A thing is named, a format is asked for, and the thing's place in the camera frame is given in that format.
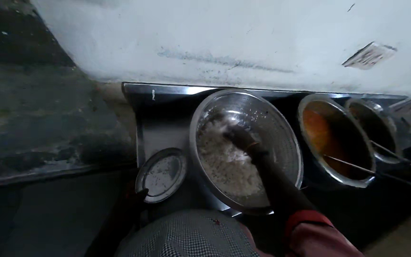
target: steel pot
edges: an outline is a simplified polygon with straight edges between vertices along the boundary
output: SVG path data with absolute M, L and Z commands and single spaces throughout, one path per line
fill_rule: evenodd
M 304 115 L 306 111 L 311 111 L 322 116 L 329 124 L 334 139 L 340 144 L 341 149 L 346 152 L 346 156 L 350 158 L 349 162 L 375 171 L 374 151 L 370 141 L 360 127 L 359 123 L 353 116 L 347 112 L 342 106 L 337 104 L 331 98 L 313 94 L 304 97 L 298 107 L 297 122 L 299 124 L 300 134 L 302 135 L 304 145 L 308 149 L 303 149 L 303 152 L 311 154 L 319 172 L 312 174 L 311 180 L 318 184 L 322 184 L 324 188 L 338 188 L 341 186 L 351 186 L 356 188 L 365 188 L 373 181 L 374 177 L 364 174 L 355 168 L 348 167 L 347 175 L 344 175 L 345 167 L 333 163 L 334 160 L 329 160 L 323 156 L 317 147 L 314 146 L 306 129 Z
M 284 175 L 300 188 L 302 156 L 291 126 L 272 104 L 243 89 L 221 90 L 211 94 L 197 107 L 191 119 L 191 158 L 210 191 L 234 210 L 255 215 L 271 213 L 265 194 L 258 193 L 247 197 L 226 195 L 207 174 L 198 151 L 197 140 L 204 124 L 219 116 L 236 120 L 239 125 L 258 135 L 262 144 L 270 149 L 274 162 L 283 166 Z
M 370 140 L 402 156 L 402 150 L 396 139 L 394 121 L 379 104 L 352 98 L 347 100 L 345 108 L 356 118 Z M 378 160 L 389 164 L 400 162 L 385 150 L 375 145 L 372 146 L 374 155 Z

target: bangle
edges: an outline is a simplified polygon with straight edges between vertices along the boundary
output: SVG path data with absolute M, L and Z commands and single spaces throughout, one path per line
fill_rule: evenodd
M 253 142 L 253 143 L 249 144 L 247 147 L 245 147 L 244 152 L 247 153 L 247 152 L 248 152 L 248 149 L 249 149 L 250 147 L 254 146 L 255 144 L 259 144 L 259 142 Z

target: wall stain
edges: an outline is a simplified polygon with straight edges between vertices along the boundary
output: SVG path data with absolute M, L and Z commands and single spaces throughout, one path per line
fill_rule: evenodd
M 351 8 L 353 8 L 354 5 L 355 5 L 355 4 L 352 4 L 352 5 L 350 6 L 350 9 L 348 9 L 347 12 L 349 12 L 349 11 L 351 10 Z
M 168 49 L 164 49 L 163 47 L 161 48 L 162 51 L 158 52 L 158 56 L 160 57 L 167 57 L 167 58 L 174 58 L 174 59 L 179 59 L 179 60 L 190 60 L 190 61 L 197 61 L 197 62 L 202 62 L 202 63 L 212 63 L 212 64 L 220 64 L 224 66 L 230 66 L 230 69 L 233 69 L 235 67 L 241 67 L 241 68 L 248 68 L 248 69 L 260 69 L 260 70 L 266 70 L 266 71 L 276 71 L 276 72 L 282 72 L 282 73 L 294 73 L 293 70 L 290 69 L 278 69 L 278 68 L 271 68 L 271 67 L 265 67 L 262 65 L 254 64 L 251 62 L 247 61 L 241 61 L 241 60 L 236 60 L 233 59 L 229 56 L 224 56 L 224 57 L 214 57 L 212 54 L 208 53 L 204 56 L 198 55 L 198 54 L 192 54 L 192 53 L 181 53 L 177 51 L 171 51 Z

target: dark floor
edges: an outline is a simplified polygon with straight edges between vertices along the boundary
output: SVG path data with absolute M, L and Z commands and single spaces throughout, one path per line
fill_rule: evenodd
M 120 190 L 123 172 L 0 188 L 0 257 L 82 256 Z

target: hand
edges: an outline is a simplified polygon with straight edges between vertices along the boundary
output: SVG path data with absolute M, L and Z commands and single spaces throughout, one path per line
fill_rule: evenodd
M 120 193 L 121 201 L 120 203 L 127 205 L 129 207 L 141 207 L 144 203 L 144 199 L 148 194 L 148 189 L 145 188 L 140 192 L 136 192 L 135 182 L 130 181 L 123 186 L 122 192 Z
M 248 148 L 257 142 L 249 132 L 238 125 L 228 126 L 223 135 L 228 138 L 237 148 L 248 151 Z

